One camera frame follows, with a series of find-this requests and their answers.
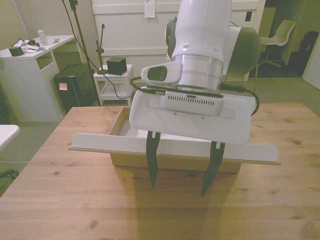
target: door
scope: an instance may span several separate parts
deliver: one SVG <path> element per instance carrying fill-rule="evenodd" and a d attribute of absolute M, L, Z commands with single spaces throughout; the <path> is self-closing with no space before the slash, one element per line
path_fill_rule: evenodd
<path fill-rule="evenodd" d="M 320 37 L 318 37 L 302 78 L 320 90 Z"/>

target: black cube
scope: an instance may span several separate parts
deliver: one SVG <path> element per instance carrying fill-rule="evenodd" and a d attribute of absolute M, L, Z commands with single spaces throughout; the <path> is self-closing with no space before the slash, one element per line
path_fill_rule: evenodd
<path fill-rule="evenodd" d="M 125 57 L 113 56 L 106 61 L 108 66 L 108 74 L 122 75 L 127 71 L 127 63 Z"/>

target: black case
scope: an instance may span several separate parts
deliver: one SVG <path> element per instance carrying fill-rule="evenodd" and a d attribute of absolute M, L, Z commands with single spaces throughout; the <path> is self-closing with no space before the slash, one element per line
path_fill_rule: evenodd
<path fill-rule="evenodd" d="M 113 56 L 106 61 L 108 74 L 122 75 L 127 71 L 127 62 L 124 57 Z"/>
<path fill-rule="evenodd" d="M 53 78 L 66 113 L 72 107 L 90 107 L 95 101 L 95 86 L 86 63 L 69 65 Z M 66 90 L 60 84 L 66 84 Z"/>

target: black bag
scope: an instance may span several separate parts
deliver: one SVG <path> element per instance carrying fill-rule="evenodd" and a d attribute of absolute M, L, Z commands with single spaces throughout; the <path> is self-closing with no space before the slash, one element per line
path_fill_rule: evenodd
<path fill-rule="evenodd" d="M 309 60 L 312 50 L 315 47 L 319 32 L 308 31 L 305 33 L 303 40 L 300 43 L 299 55 L 304 60 Z"/>

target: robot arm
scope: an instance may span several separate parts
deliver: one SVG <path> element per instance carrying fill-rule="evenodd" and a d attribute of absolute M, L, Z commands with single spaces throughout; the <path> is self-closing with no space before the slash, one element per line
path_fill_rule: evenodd
<path fill-rule="evenodd" d="M 182 0 L 176 22 L 166 30 L 171 61 L 141 72 L 147 87 L 135 93 L 129 122 L 148 131 L 146 157 L 152 186 L 161 133 L 211 141 L 202 195 L 218 171 L 225 143 L 243 145 L 249 140 L 255 99 L 220 94 L 220 83 L 223 72 L 244 75 L 256 65 L 260 42 L 254 30 L 230 26 L 231 10 L 232 0 Z M 254 53 L 248 58 L 251 65 L 237 63 L 241 55 L 250 55 L 243 45 Z"/>

